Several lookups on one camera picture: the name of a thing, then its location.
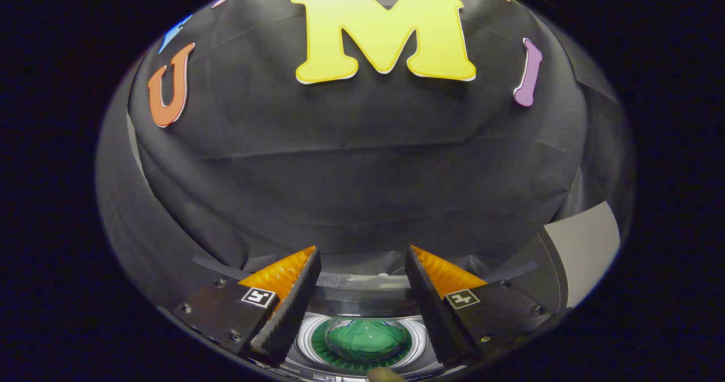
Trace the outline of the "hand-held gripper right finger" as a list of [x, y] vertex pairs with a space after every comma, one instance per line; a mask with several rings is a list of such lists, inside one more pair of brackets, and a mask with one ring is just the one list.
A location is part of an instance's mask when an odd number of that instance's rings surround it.
[[437, 360], [484, 366], [551, 324], [551, 310], [509, 279], [484, 282], [448, 261], [410, 246], [406, 274]]

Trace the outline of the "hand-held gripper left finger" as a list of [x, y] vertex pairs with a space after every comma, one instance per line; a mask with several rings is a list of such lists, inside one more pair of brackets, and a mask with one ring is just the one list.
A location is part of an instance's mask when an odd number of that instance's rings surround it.
[[311, 246], [241, 281], [215, 279], [171, 315], [224, 351], [279, 366], [295, 342], [320, 271], [319, 252]]

